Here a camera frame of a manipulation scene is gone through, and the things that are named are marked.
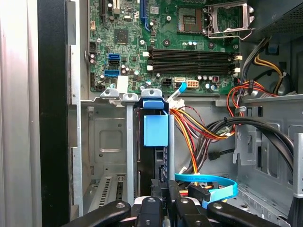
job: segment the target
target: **ventilation holes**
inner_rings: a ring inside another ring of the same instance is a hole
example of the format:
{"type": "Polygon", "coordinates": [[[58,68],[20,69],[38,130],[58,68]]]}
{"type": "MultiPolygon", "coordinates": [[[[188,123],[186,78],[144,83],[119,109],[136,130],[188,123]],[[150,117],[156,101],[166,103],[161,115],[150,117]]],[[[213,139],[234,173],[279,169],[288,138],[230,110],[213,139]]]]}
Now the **ventilation holes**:
{"type": "Polygon", "coordinates": [[[104,185],[104,190],[103,190],[102,195],[101,195],[99,207],[103,207],[104,204],[105,204],[105,199],[106,199],[106,196],[108,194],[110,180],[111,180],[111,178],[106,179],[106,182],[105,182],[105,185],[104,185]]]}
{"type": "Polygon", "coordinates": [[[303,34],[303,7],[283,16],[264,29],[263,33],[303,34]]]}

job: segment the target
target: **yellow wire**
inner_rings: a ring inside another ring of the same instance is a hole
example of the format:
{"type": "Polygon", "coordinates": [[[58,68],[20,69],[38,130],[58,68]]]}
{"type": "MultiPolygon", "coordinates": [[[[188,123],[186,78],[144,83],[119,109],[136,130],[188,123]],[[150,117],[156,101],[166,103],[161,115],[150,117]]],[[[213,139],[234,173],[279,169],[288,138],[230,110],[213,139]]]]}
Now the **yellow wire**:
{"type": "MultiPolygon", "coordinates": [[[[274,65],[273,63],[271,63],[269,61],[260,59],[260,54],[258,54],[255,57],[254,62],[257,65],[266,66],[266,67],[269,67],[269,68],[275,70],[279,74],[279,81],[277,82],[277,85],[282,82],[282,80],[283,80],[283,73],[282,73],[282,71],[276,65],[274,65]]],[[[277,89],[278,89],[278,86],[275,87],[275,90],[274,90],[275,94],[277,94],[277,92],[278,92],[277,89]]]]}
{"type": "Polygon", "coordinates": [[[188,113],[182,111],[182,110],[178,110],[178,109],[174,109],[182,114],[185,114],[189,119],[191,119],[192,121],[194,121],[197,125],[199,125],[203,130],[205,130],[208,134],[218,138],[218,139],[226,139],[228,138],[228,136],[219,136],[217,134],[214,134],[212,131],[209,131],[206,127],[204,127],[202,124],[200,124],[198,121],[196,121],[194,118],[192,118],[188,113]]]}
{"type": "MultiPolygon", "coordinates": [[[[192,150],[192,148],[190,146],[190,139],[189,139],[189,136],[188,136],[188,134],[187,134],[187,132],[186,132],[186,130],[184,128],[184,125],[182,124],[181,120],[176,115],[174,115],[174,117],[175,117],[176,121],[178,122],[178,124],[179,124],[179,126],[180,126],[180,128],[181,128],[181,130],[183,132],[183,136],[185,138],[185,141],[187,143],[187,146],[188,146],[188,149],[190,150],[191,155],[194,156],[194,151],[192,150]]],[[[194,167],[194,173],[195,174],[198,173],[198,168],[196,166],[196,162],[195,162],[194,159],[193,159],[193,167],[194,167]]]]}

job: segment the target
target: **chip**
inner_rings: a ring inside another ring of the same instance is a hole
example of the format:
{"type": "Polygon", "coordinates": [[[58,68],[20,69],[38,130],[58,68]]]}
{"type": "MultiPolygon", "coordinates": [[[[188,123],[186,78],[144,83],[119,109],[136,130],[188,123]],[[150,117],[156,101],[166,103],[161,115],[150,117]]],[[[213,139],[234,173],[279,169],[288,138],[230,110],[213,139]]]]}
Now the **chip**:
{"type": "Polygon", "coordinates": [[[116,44],[128,44],[128,30],[115,29],[115,43],[116,44]]]}
{"type": "Polygon", "coordinates": [[[178,33],[202,33],[201,9],[178,8],[178,33]]]}

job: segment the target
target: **screw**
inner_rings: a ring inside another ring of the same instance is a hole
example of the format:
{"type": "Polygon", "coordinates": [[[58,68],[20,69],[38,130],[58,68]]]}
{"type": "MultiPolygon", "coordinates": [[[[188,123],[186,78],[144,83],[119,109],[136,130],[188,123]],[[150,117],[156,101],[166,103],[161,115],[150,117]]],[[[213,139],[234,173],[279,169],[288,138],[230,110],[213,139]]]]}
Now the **screw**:
{"type": "Polygon", "coordinates": [[[153,199],[153,198],[149,198],[147,201],[148,201],[148,202],[155,202],[156,200],[153,199]]]}
{"type": "Polygon", "coordinates": [[[185,199],[185,198],[183,198],[183,199],[181,199],[181,202],[182,202],[182,203],[188,203],[188,200],[185,199]]]}
{"type": "Polygon", "coordinates": [[[116,207],[117,207],[117,208],[124,208],[125,205],[124,205],[123,203],[120,202],[120,203],[118,203],[118,204],[116,205],[116,207]]]}
{"type": "Polygon", "coordinates": [[[222,205],[219,204],[219,203],[214,203],[213,206],[216,208],[216,209],[222,209],[222,205]]]}

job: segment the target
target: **ram slot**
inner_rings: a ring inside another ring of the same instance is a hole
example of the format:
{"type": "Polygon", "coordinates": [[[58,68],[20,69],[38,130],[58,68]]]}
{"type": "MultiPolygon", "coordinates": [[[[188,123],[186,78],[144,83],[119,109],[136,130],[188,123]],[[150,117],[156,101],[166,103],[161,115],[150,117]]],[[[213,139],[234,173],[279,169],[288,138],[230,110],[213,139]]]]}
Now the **ram slot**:
{"type": "Polygon", "coordinates": [[[218,64],[154,62],[152,66],[152,71],[155,73],[180,72],[188,74],[228,75],[232,72],[232,66],[218,64]]]}
{"type": "Polygon", "coordinates": [[[169,61],[211,61],[228,63],[232,59],[231,54],[226,52],[207,51],[178,51],[178,50],[153,50],[151,57],[154,60],[169,61]]]}

